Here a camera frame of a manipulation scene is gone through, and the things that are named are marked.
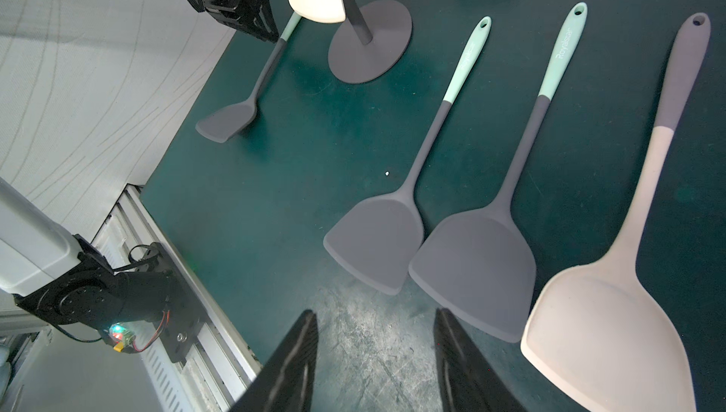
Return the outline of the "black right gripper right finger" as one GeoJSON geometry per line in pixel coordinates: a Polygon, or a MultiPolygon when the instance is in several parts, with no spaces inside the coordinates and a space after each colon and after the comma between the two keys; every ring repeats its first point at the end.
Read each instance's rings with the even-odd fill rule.
{"type": "Polygon", "coordinates": [[[444,411],[523,411],[454,314],[436,310],[436,366],[444,411]]]}

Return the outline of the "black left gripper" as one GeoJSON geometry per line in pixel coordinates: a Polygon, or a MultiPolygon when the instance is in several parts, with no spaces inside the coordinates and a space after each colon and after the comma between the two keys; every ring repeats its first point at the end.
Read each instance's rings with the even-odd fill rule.
{"type": "Polygon", "coordinates": [[[270,0],[202,0],[219,23],[263,41],[276,42],[280,34],[270,0]]]}

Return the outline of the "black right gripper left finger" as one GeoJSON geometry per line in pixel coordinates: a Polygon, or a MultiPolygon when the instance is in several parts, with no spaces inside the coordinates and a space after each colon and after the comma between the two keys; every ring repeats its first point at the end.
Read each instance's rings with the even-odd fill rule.
{"type": "Polygon", "coordinates": [[[304,310],[230,411],[310,411],[318,347],[317,316],[304,310]]]}

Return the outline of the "green handled grey turner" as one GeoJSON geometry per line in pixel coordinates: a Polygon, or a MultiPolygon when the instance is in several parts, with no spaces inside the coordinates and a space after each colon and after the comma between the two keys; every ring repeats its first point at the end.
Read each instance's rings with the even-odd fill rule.
{"type": "Polygon", "coordinates": [[[414,256],[413,281],[460,319],[509,343],[529,317],[536,262],[512,219],[513,194],[546,112],[582,37],[588,6],[576,3],[556,39],[541,88],[495,199],[442,220],[414,256]]]}

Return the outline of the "green handled grey spoon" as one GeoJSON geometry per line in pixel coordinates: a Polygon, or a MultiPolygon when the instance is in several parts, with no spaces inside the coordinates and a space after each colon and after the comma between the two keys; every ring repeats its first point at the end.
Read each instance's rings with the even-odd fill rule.
{"type": "Polygon", "coordinates": [[[249,126],[258,111],[258,97],[270,81],[285,49],[287,41],[302,20],[302,16],[293,12],[283,33],[276,42],[270,57],[257,78],[250,96],[239,103],[228,105],[196,123],[196,132],[209,141],[226,143],[232,137],[249,126]]]}

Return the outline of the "grey handled beige spatula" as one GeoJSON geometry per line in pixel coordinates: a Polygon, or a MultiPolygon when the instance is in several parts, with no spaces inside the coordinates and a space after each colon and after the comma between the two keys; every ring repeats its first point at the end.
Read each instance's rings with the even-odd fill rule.
{"type": "Polygon", "coordinates": [[[707,14],[691,15],[672,45],[648,150],[621,229],[592,264],[552,277],[521,339],[525,359],[590,411],[694,411],[684,344],[641,285],[636,261],[648,213],[711,35],[707,14]]]}

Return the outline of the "green handled grey spatula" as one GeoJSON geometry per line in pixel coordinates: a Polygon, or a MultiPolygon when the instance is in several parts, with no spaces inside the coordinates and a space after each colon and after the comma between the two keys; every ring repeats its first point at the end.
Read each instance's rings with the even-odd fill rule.
{"type": "Polygon", "coordinates": [[[323,238],[328,254],[359,281],[386,295],[397,295],[408,266],[421,247],[425,228],[414,199],[428,154],[490,35],[486,16],[473,29],[442,103],[403,184],[394,192],[358,202],[323,238]]]}

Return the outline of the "grey utensil rack stand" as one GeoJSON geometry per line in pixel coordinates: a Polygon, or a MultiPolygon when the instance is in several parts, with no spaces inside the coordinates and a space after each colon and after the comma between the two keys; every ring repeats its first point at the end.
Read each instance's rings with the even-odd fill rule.
{"type": "Polygon", "coordinates": [[[362,84],[387,73],[402,57],[412,36],[410,11],[399,1],[335,0],[328,65],[341,82],[362,84]]]}

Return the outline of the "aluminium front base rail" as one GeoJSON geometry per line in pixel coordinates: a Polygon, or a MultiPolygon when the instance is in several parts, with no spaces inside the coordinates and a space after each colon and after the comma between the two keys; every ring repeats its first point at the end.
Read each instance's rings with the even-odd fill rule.
{"type": "Polygon", "coordinates": [[[113,267],[126,267],[145,255],[149,269],[175,281],[168,301],[170,322],[156,341],[155,327],[132,324],[139,356],[164,411],[227,411],[253,383],[261,364],[175,251],[129,185],[93,239],[113,267]]]}

